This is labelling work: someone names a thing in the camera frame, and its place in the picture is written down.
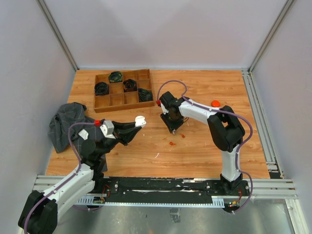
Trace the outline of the white earbud charging case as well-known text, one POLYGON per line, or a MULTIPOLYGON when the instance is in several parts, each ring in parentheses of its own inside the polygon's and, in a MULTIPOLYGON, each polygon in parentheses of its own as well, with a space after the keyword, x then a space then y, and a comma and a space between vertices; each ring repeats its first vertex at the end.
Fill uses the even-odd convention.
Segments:
POLYGON ((146 125, 146 120, 144 116, 137 116, 135 118, 135 126, 136 127, 144 127, 146 125))

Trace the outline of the orange earbud charging case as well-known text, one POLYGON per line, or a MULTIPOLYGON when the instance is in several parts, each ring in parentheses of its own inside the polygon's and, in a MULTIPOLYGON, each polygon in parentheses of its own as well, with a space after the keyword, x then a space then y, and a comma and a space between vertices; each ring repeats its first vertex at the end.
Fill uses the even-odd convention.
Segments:
POLYGON ((220 107, 220 105, 221 105, 221 103, 220 103, 218 100, 213 100, 213 101, 211 102, 211 106, 212 106, 212 107, 218 108, 218 107, 220 107))

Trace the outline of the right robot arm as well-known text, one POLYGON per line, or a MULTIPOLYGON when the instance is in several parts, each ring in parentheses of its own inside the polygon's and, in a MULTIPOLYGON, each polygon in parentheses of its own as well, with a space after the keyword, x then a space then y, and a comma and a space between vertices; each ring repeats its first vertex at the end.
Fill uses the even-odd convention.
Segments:
POLYGON ((221 190, 226 195, 234 194, 243 178, 239 165, 239 146, 243 142, 245 130, 232 108, 205 106, 189 98, 176 98, 170 92, 162 94, 156 103, 162 108, 160 117, 172 134, 183 125, 186 118, 195 119, 209 127, 213 143, 222 155, 221 190))

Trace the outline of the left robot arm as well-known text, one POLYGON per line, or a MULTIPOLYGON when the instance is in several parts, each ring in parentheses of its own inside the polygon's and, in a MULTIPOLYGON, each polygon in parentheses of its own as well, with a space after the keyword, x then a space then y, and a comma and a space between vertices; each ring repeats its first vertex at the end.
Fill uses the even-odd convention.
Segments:
POLYGON ((100 140, 85 138, 78 151, 70 143, 78 159, 77 167, 61 181, 39 192, 33 190, 24 205, 18 226, 26 234, 51 234, 60 218, 88 192, 99 193, 104 188, 104 156, 117 145, 127 146, 146 125, 145 117, 120 123, 96 120, 92 123, 102 132, 100 140))

